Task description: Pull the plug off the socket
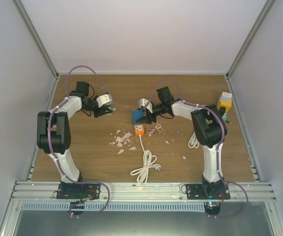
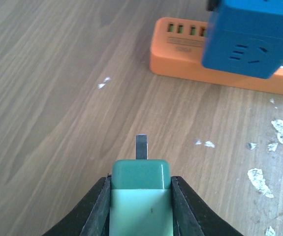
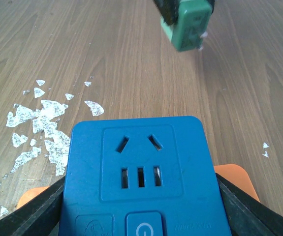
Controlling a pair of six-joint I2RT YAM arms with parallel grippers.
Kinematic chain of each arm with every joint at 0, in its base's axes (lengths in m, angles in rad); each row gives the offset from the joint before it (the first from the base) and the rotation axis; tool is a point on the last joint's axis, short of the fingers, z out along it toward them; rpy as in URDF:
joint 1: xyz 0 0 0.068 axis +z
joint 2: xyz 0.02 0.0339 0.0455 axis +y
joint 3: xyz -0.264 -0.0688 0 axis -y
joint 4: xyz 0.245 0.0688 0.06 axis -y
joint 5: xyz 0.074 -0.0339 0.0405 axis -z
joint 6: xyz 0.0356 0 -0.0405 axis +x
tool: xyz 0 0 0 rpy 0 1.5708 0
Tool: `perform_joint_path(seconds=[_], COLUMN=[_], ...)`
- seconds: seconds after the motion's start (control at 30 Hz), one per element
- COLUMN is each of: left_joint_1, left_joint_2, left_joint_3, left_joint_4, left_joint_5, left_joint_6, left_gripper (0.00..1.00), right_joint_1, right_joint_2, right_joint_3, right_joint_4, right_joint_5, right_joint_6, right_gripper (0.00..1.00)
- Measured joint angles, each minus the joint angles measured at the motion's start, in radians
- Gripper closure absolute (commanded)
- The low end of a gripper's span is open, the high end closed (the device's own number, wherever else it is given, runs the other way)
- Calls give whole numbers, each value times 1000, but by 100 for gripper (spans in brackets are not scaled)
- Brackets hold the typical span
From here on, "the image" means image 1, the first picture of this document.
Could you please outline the blue power socket cube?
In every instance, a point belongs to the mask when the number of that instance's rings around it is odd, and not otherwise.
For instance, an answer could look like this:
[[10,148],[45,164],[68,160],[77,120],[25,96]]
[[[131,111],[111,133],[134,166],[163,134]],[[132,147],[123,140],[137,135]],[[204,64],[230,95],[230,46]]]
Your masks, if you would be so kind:
[[137,109],[137,110],[132,110],[131,111],[131,121],[133,125],[139,125],[142,123],[139,123],[138,120],[143,118],[144,114],[143,114],[143,110],[141,109]]

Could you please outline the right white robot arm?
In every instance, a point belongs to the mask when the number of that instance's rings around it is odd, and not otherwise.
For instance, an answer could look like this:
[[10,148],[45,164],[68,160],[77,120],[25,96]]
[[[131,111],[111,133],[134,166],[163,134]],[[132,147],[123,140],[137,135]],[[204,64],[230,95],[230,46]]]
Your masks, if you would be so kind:
[[198,105],[174,98],[169,87],[157,89],[159,103],[141,98],[138,108],[145,114],[138,123],[152,124],[157,117],[169,114],[172,117],[182,117],[192,121],[196,139],[203,148],[204,171],[202,176],[202,195],[213,199],[219,194],[219,187],[225,185],[221,170],[221,151],[227,128],[216,105]]

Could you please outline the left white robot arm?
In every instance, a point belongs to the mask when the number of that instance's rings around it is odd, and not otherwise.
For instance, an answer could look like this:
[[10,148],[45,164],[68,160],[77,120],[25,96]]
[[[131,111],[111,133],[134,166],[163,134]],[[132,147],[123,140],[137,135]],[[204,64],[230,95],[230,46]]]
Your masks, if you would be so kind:
[[48,154],[55,163],[61,182],[70,183],[68,193],[75,199],[85,194],[83,178],[76,167],[71,151],[71,131],[69,120],[79,111],[98,118],[113,112],[111,94],[89,97],[90,84],[77,82],[76,88],[68,93],[55,108],[37,115],[36,142],[39,149]]

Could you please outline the orange power socket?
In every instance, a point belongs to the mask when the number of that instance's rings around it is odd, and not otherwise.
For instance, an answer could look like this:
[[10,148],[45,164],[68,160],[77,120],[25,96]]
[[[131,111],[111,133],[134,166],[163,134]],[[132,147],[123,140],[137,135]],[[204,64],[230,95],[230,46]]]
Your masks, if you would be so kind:
[[134,132],[137,136],[144,135],[145,129],[143,124],[134,125]]

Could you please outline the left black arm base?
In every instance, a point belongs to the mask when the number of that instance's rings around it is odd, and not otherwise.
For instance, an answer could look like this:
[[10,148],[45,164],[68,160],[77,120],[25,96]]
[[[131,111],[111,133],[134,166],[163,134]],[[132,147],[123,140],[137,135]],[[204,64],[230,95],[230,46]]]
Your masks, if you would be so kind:
[[58,190],[53,192],[54,199],[78,199],[91,201],[99,199],[100,184],[75,184],[61,182]]

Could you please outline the green charger plug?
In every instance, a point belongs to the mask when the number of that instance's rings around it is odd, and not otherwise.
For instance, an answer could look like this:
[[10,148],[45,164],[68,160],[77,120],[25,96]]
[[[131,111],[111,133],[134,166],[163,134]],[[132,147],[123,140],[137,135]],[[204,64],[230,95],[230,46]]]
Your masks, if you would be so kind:
[[107,107],[107,109],[108,109],[108,113],[113,113],[116,110],[116,108],[114,108],[113,106],[109,106]]

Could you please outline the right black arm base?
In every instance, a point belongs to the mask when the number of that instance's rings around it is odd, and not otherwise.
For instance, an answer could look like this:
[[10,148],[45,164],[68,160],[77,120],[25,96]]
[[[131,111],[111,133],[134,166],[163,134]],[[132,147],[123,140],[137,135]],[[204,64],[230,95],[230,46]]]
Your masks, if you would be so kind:
[[187,183],[181,187],[188,200],[229,200],[231,198],[228,186],[219,180],[209,183]]

